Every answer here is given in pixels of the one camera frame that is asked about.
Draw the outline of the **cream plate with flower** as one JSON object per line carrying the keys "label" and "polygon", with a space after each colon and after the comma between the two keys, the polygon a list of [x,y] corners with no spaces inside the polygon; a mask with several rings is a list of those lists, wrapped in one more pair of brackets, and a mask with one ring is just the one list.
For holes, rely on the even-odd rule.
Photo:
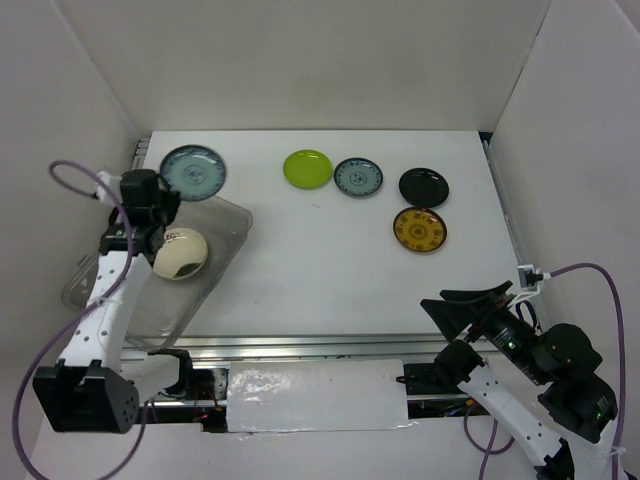
{"label": "cream plate with flower", "polygon": [[191,228],[167,230],[153,265],[153,273],[165,280],[184,280],[195,275],[206,263],[208,244]]}

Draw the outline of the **yellow brown patterned plate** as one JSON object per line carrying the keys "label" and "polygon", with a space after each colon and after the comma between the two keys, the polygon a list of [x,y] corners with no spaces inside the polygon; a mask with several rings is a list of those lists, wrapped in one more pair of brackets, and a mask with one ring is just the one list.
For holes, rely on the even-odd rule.
{"label": "yellow brown patterned plate", "polygon": [[409,207],[400,211],[392,222],[395,239],[407,250],[429,254],[440,249],[447,240],[446,223],[430,209]]}

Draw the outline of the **black plate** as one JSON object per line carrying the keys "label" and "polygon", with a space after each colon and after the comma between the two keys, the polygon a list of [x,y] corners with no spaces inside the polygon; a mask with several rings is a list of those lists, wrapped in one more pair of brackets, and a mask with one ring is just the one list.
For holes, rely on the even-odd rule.
{"label": "black plate", "polygon": [[404,172],[398,186],[402,197],[419,208],[436,208],[448,199],[450,193],[447,180],[440,173],[424,167]]}

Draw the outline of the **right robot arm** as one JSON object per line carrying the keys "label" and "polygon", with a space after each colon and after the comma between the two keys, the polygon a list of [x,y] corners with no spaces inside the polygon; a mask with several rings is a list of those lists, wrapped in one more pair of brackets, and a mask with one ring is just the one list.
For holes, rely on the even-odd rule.
{"label": "right robot arm", "polygon": [[[489,290],[443,290],[420,305],[447,339],[435,359],[438,385],[476,400],[523,449],[539,479],[624,479],[615,449],[622,409],[596,371],[602,362],[587,335],[561,323],[539,332],[517,316],[528,294],[505,282]],[[485,339],[534,385],[554,421],[548,428],[497,378],[474,349]]]}

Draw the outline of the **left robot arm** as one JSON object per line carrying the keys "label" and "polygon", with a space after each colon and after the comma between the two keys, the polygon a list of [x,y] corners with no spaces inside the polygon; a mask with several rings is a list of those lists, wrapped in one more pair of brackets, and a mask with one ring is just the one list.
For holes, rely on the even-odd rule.
{"label": "left robot arm", "polygon": [[53,366],[39,366],[33,389],[56,432],[126,433],[145,401],[165,390],[176,399],[196,390],[197,374],[185,350],[147,353],[121,367],[138,297],[152,275],[164,233],[180,199],[148,169],[94,177],[95,198],[111,201],[116,217],[102,234],[96,280],[73,335]]}

